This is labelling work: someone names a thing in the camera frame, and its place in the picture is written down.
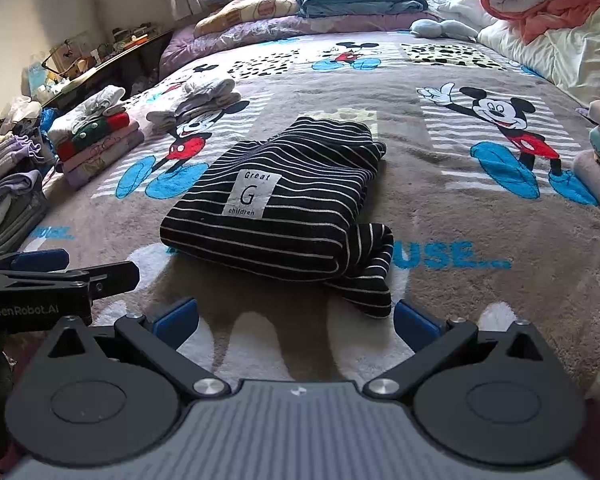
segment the red clothing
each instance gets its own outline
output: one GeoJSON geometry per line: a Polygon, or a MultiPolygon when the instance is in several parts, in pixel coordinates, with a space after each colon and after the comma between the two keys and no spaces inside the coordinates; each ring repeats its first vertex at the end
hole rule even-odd
{"type": "Polygon", "coordinates": [[[192,139],[174,142],[169,148],[169,155],[165,158],[167,160],[189,160],[192,156],[196,156],[205,147],[206,140],[200,139],[200,137],[193,137],[192,139]]]}
{"type": "Polygon", "coordinates": [[[523,153],[530,153],[531,155],[541,156],[542,158],[560,158],[560,155],[549,146],[544,140],[538,139],[538,137],[527,132],[523,132],[520,136],[509,137],[509,139],[516,147],[523,153]]]}
{"type": "Polygon", "coordinates": [[[340,54],[336,61],[343,61],[345,63],[352,63],[356,61],[362,54],[352,54],[350,52],[345,52],[344,54],[340,54]]]}

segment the pillow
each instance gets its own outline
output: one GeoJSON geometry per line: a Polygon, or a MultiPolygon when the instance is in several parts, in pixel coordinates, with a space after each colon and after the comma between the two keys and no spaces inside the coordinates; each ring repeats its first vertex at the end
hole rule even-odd
{"type": "Polygon", "coordinates": [[[480,28],[489,27],[498,21],[482,8],[480,0],[447,0],[438,6],[438,10],[460,14],[480,28]]]}
{"type": "Polygon", "coordinates": [[[298,12],[297,0],[234,0],[196,25],[194,37],[224,32],[239,23],[257,22],[267,18],[293,16],[298,12]]]}
{"type": "Polygon", "coordinates": [[[298,0],[298,14],[305,18],[366,14],[401,14],[422,12],[429,6],[426,0],[298,0]]]}

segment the purple clothing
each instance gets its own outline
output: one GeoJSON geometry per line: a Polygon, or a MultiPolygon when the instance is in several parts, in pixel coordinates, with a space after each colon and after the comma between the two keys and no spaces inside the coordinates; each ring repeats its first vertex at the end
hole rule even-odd
{"type": "Polygon", "coordinates": [[[38,170],[27,173],[14,173],[4,177],[0,181],[0,202],[9,193],[17,196],[31,192],[39,178],[40,172],[38,170]]]}
{"type": "Polygon", "coordinates": [[[162,53],[160,79],[167,77],[191,61],[239,46],[330,32],[409,30],[413,22],[424,18],[439,21],[437,17],[427,12],[409,12],[390,16],[379,14],[330,16],[328,18],[284,16],[283,18],[240,23],[224,32],[215,32],[200,38],[194,38],[196,26],[191,25],[176,31],[171,38],[171,43],[162,53]]]}

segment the folded striped shirt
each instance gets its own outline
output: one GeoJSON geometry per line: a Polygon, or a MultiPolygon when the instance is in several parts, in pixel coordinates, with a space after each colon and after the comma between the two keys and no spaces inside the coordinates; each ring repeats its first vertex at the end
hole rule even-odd
{"type": "Polygon", "coordinates": [[[162,221],[160,238],[255,274],[325,282],[367,314],[388,316],[393,236],[356,224],[385,152],[364,124],[301,117],[220,156],[162,221]]]}

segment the blue pillow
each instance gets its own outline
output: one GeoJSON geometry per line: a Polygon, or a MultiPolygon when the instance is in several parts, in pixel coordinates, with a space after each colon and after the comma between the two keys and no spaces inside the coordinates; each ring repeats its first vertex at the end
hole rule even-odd
{"type": "Polygon", "coordinates": [[[299,16],[323,18],[360,14],[402,14],[422,12],[429,6],[426,0],[298,0],[299,16]]]}

